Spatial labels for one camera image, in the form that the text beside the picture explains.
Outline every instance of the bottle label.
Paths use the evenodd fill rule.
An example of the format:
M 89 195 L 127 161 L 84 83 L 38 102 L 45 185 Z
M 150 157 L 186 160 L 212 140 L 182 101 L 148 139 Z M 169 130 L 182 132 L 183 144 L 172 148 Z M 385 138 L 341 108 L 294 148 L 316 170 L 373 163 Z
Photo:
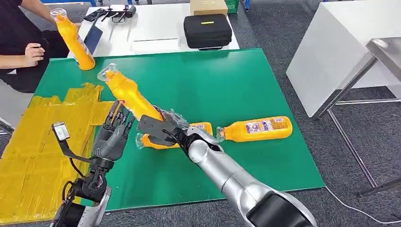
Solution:
M 85 45 L 85 43 L 82 41 L 82 39 L 81 39 L 81 37 L 80 37 L 79 35 L 78 35 L 77 40 L 78 40 L 78 43 L 79 43 L 79 44 L 82 46 L 82 48 L 84 49 L 85 54 L 86 54 L 86 55 L 90 55 L 89 49 L 87 48 L 87 46 Z
M 198 128 L 198 129 L 202 129 L 202 130 L 206 131 L 206 125 L 205 124 L 197 124 L 197 125 L 195 125 L 195 127 Z
M 268 121 L 246 123 L 246 130 L 249 134 L 267 132 L 278 129 L 286 129 L 287 123 L 283 118 L 273 118 Z

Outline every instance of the bottle cap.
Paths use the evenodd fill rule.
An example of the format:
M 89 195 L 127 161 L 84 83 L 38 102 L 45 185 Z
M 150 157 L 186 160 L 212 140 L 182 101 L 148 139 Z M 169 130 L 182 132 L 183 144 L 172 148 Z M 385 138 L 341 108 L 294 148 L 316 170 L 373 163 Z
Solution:
M 224 135 L 224 128 L 217 126 L 216 132 L 217 132 L 217 134 L 216 134 L 217 141 L 223 142 L 226 139 L 226 137 Z
M 65 19 L 67 19 L 67 11 L 61 8 L 53 9 L 52 11 L 50 11 L 50 15 L 56 22 L 64 21 Z
M 97 74 L 97 78 L 101 81 L 109 81 L 117 72 L 117 65 L 115 63 L 111 63 Z

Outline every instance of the green table surface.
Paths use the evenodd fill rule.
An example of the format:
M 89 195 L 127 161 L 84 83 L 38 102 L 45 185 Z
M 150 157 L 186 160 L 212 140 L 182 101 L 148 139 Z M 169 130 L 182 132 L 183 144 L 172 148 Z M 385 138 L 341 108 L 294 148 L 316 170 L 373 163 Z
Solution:
M 221 146 L 261 182 L 281 191 L 324 187 L 308 147 L 261 49 L 183 52 L 96 58 L 81 71 L 73 59 L 52 60 L 35 95 L 63 99 L 84 82 L 104 86 L 102 101 L 113 101 L 96 78 L 109 63 L 133 79 L 142 95 L 163 109 L 173 108 L 188 122 L 229 126 L 236 121 L 287 116 L 293 133 L 286 139 Z M 107 210 L 221 199 L 224 195 L 178 148 L 135 146 L 136 125 L 124 154 L 106 175 L 112 196 Z

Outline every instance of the green crate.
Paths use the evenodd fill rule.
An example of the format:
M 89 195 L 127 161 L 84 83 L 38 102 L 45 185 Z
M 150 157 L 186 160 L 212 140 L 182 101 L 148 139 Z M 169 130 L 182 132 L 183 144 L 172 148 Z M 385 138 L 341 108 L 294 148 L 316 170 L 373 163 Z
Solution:
M 228 13 L 237 13 L 239 0 L 226 0 Z

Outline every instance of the metal frame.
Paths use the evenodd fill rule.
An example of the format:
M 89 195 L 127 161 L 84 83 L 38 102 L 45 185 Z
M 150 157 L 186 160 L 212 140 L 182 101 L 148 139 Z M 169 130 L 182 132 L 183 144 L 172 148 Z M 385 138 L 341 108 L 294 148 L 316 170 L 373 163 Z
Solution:
M 12 135 L 13 132 L 14 132 L 13 128 L 11 128 L 8 124 L 0 120 L 0 135 L 4 134 Z
M 367 189 L 365 191 L 359 192 L 361 197 L 368 196 L 377 192 L 382 192 L 389 190 L 394 187 L 401 186 L 401 178 L 396 180 L 384 183 L 382 185 L 377 185 L 375 180 L 373 179 L 372 175 L 370 174 L 369 170 L 367 169 L 366 165 L 364 164 L 363 160 L 359 156 L 357 150 L 352 145 L 351 141 L 349 140 L 347 134 L 345 133 L 344 129 L 342 128 L 340 122 L 337 120 L 334 113 L 331 109 L 335 105 L 357 105 L 357 104 L 370 104 L 370 103 L 388 103 L 388 102 L 401 102 L 400 98 L 390 98 L 390 99 L 372 99 L 372 100 L 355 100 L 355 101 L 340 101 L 350 90 L 351 88 L 376 64 L 378 58 L 373 56 L 369 61 L 362 67 L 362 69 L 351 79 L 351 81 L 338 93 L 325 107 L 324 109 L 317 115 L 317 119 L 321 119 L 324 115 L 329 114 L 331 119 L 333 120 L 334 124 L 336 125 L 338 131 L 340 132 L 342 138 L 344 139 L 347 147 L 351 151 L 352 155 L 354 156 L 355 160 L 358 162 L 359 167 L 362 169 L 362 172 L 366 176 L 367 180 L 369 181 L 370 185 L 372 186 L 371 189 Z

